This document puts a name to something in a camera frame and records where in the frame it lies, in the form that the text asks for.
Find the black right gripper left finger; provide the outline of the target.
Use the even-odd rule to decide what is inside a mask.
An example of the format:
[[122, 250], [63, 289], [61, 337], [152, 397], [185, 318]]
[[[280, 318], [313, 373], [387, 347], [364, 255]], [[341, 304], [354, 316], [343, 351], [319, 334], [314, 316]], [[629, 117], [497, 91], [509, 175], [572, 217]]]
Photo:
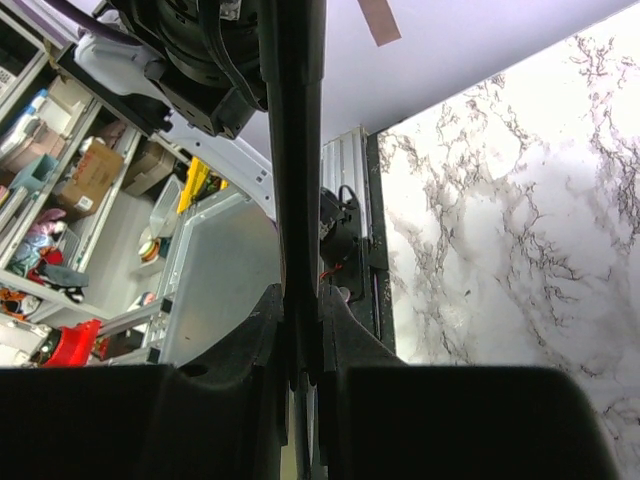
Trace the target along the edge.
[[5, 479], [276, 479], [286, 440], [281, 289], [182, 367], [1, 373]]

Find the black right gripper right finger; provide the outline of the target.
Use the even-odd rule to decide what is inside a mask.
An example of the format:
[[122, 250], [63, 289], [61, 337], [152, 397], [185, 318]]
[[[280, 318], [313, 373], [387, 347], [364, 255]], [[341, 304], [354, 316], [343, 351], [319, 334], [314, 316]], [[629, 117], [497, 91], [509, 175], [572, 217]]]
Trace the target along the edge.
[[532, 366], [417, 366], [322, 289], [319, 453], [332, 479], [614, 479], [586, 395]]

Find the pink folding umbrella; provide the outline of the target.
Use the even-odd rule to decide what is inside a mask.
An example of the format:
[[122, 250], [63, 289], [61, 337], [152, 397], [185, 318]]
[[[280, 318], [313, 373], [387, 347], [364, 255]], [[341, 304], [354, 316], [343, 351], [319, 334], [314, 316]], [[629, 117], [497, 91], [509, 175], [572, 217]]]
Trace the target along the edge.
[[295, 408], [298, 476], [313, 476], [318, 340], [321, 96], [326, 4], [262, 1], [259, 39], [267, 87], [284, 327]]

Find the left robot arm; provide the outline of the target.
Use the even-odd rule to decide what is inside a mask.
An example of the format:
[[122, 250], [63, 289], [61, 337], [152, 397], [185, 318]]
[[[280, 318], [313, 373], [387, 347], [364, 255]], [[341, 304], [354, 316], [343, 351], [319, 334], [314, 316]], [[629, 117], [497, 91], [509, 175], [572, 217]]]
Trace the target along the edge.
[[204, 161], [276, 217], [270, 160], [240, 137], [266, 104], [255, 1], [113, 1], [100, 23], [126, 42], [87, 29], [73, 58], [124, 100], [150, 106], [138, 120]]

